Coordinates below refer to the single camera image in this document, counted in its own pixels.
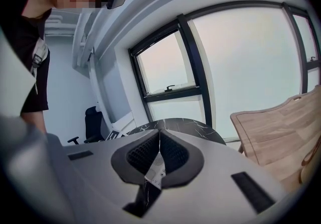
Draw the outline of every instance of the window handle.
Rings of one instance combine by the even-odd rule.
[[[172,89],[170,88],[171,86],[175,86],[175,85],[169,85],[168,87],[166,87],[167,89],[165,90],[165,92],[170,92],[170,91],[172,91]]]

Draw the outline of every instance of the black shorts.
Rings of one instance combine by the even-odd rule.
[[[48,109],[47,102],[47,79],[48,79],[48,71],[49,71],[49,62],[50,62],[50,51],[48,51],[47,58],[37,69],[37,90],[33,86],[31,89],[25,104],[21,110],[22,113],[33,113],[36,111],[43,111]]]

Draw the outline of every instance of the person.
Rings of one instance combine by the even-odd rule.
[[[45,21],[52,8],[99,8],[108,0],[2,0],[1,28],[17,56],[36,78],[21,117],[46,133],[47,77],[50,51],[44,41]]]

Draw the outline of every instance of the black mesh insert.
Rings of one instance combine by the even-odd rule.
[[[165,162],[166,175],[181,168],[189,159],[188,150],[160,133],[160,153]]]
[[[146,175],[159,152],[159,134],[155,134],[145,142],[127,153],[126,159],[131,166]]]

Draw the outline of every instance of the wooden board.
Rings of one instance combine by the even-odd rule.
[[[293,191],[302,160],[321,135],[321,85],[270,109],[231,114],[231,120],[245,155]]]

